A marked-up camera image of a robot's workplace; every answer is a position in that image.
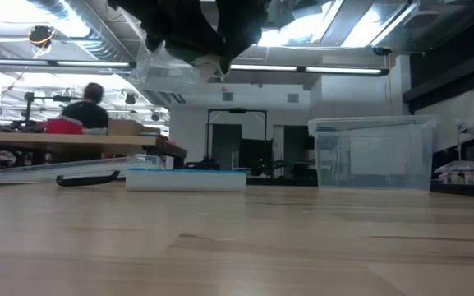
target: red object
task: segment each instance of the red object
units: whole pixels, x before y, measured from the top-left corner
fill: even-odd
[[[83,125],[75,120],[57,118],[47,121],[47,133],[65,135],[83,135]]]

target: wooden tabletop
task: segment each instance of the wooden tabletop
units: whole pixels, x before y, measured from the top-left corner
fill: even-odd
[[[0,186],[0,296],[474,295],[474,197]]]
[[[0,145],[52,152],[101,151],[103,153],[144,153],[152,146],[165,155],[187,156],[187,151],[155,136],[87,136],[0,132]]]

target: wooden workbench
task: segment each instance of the wooden workbench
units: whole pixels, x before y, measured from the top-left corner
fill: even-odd
[[[0,296],[474,295],[474,197],[0,187]]]
[[[154,136],[86,136],[0,132],[0,146],[49,152],[150,153],[187,157],[187,151]]]

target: black shirt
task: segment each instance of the black shirt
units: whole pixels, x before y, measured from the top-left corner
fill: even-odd
[[[91,102],[70,104],[62,112],[63,116],[81,121],[85,128],[108,127],[108,114],[105,109]]]

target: cardboard box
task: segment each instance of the cardboard box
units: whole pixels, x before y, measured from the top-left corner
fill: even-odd
[[[138,136],[142,132],[157,132],[160,134],[160,129],[154,127],[144,127],[134,120],[108,120],[108,134],[110,136]]]

